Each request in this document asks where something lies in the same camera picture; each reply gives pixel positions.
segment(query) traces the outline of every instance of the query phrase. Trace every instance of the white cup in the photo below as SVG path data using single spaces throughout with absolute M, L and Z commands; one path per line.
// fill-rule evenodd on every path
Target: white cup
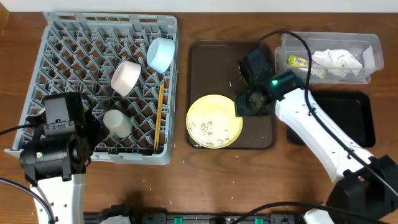
M 159 73 L 164 73 L 173 60 L 175 44 L 173 40 L 158 37 L 149 46 L 148 65 Z
M 124 138 L 131 133 L 132 123 L 124 113 L 118 110 L 110 110 L 104 115 L 104 124 L 112 134 Z
M 113 74 L 111 87 L 121 96 L 127 96 L 137 83 L 141 74 L 141 65 L 124 61 Z

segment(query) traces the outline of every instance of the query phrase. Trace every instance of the brown tray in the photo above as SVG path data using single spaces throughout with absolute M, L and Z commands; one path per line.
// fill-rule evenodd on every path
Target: brown tray
M 191 46 L 188 76 L 188 108 L 199 98 L 217 94 L 234 100 L 236 91 L 245 90 L 238 61 L 256 48 L 256 42 L 202 40 Z M 272 52 L 267 45 L 261 49 L 273 65 Z M 274 116 L 245 117 L 237 140 L 223 149 L 268 149 L 276 140 Z M 185 131 L 185 139 L 195 149 L 206 149 Z

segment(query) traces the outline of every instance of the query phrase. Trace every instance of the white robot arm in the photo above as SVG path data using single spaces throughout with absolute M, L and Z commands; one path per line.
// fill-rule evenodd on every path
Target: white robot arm
M 85 174 L 72 175 L 69 181 L 62 177 L 39 180 L 37 187 L 31 190 L 41 196 L 59 224 L 84 224 L 83 194 L 85 189 Z M 35 200 L 39 224 L 48 224 L 49 216 L 43 206 Z
M 363 161 L 370 164 L 373 156 L 369 151 L 361 148 L 319 107 L 309 94 L 311 106 L 315 108 L 318 117 Z M 295 89 L 284 95 L 284 99 L 276 101 L 275 113 L 277 117 L 291 127 L 306 143 L 325 167 L 333 184 L 344 178 L 343 172 L 356 172 L 363 166 L 351 158 L 348 153 L 334 140 L 309 113 L 305 102 L 304 90 Z M 328 212 L 312 209 L 304 216 L 308 224 L 334 224 Z

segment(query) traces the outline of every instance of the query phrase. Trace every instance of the crumpled paper towel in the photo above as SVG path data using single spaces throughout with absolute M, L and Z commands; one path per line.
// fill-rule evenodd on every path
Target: crumpled paper towel
M 324 50 L 316 51 L 312 55 L 312 60 L 325 67 L 336 67 L 336 68 L 358 68 L 358 69 L 333 69 L 329 71 L 341 78 L 344 78 L 349 72 L 353 72 L 354 75 L 359 73 L 359 70 L 363 67 L 362 64 L 355 59 L 349 51 L 343 49 L 336 50 Z

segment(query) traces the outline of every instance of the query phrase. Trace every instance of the yellow plate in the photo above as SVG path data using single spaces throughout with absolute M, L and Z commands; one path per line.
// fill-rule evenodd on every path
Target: yellow plate
M 235 103 L 221 95 L 196 100 L 188 110 L 189 135 L 201 146 L 219 149 L 230 145 L 241 134 L 243 119 L 235 115 Z

